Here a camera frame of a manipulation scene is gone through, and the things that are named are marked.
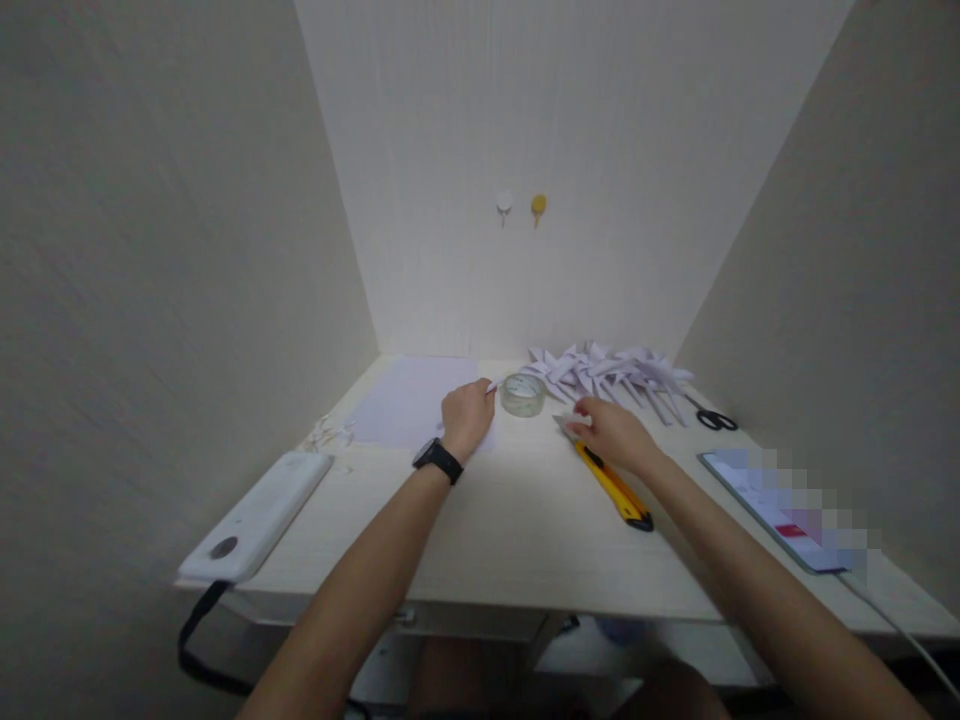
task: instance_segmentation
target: black scissors handle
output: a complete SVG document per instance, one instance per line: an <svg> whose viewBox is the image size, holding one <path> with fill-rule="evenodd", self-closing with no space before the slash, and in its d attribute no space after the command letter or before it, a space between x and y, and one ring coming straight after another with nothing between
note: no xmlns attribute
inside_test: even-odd
<svg viewBox="0 0 960 720"><path fill-rule="evenodd" d="M692 397L687 395L687 400L692 402L697 406L697 420L700 421L700 424L704 427L708 427L711 430L739 430L740 426L733 421L732 418L728 418L723 413L718 413L716 410L707 410L703 405L698 403Z"/></svg>

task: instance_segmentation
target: watch strap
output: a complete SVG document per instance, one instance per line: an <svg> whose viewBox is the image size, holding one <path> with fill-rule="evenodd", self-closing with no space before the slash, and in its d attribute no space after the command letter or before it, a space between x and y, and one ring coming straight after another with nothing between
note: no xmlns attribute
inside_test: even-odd
<svg viewBox="0 0 960 720"><path fill-rule="evenodd" d="M450 478L450 485L456 485L460 475L463 474L463 465L440 444L439 439L434 439L433 444L414 462L413 466L419 469L430 464L443 470L444 474Z"/></svg>

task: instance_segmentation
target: wall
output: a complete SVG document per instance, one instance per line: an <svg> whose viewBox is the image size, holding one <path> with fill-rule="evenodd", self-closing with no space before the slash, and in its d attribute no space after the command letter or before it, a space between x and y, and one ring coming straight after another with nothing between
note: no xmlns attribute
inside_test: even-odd
<svg viewBox="0 0 960 720"><path fill-rule="evenodd" d="M8 4L0 86L0 716L232 716L176 567L377 354L294 8Z"/></svg>
<svg viewBox="0 0 960 720"><path fill-rule="evenodd" d="M960 614L960 6L851 13L683 345Z"/></svg>
<svg viewBox="0 0 960 720"><path fill-rule="evenodd" d="M676 353L850 3L296 6L381 350L515 358Z"/></svg>

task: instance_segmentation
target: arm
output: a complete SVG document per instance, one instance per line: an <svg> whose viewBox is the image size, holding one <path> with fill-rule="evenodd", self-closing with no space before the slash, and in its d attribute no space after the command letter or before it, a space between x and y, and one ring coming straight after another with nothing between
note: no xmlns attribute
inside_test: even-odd
<svg viewBox="0 0 960 720"><path fill-rule="evenodd" d="M486 378L443 401L442 440L461 465L493 420ZM434 465L415 471L320 586L239 718L342 717L350 686L403 602L450 480Z"/></svg>
<svg viewBox="0 0 960 720"><path fill-rule="evenodd" d="M633 472L676 523L797 704L815 717L924 718L887 667L789 571L668 458L632 413L597 398L572 423L600 457Z"/></svg>

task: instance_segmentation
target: person's left hand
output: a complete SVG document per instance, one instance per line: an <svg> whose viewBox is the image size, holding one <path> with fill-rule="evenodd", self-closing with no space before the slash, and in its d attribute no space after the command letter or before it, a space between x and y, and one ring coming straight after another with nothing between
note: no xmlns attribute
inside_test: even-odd
<svg viewBox="0 0 960 720"><path fill-rule="evenodd" d="M461 465L466 464L473 451L483 442L493 422L497 391L487 393L488 387L490 381L480 378L458 387L440 405L444 427L443 440L440 442Z"/></svg>

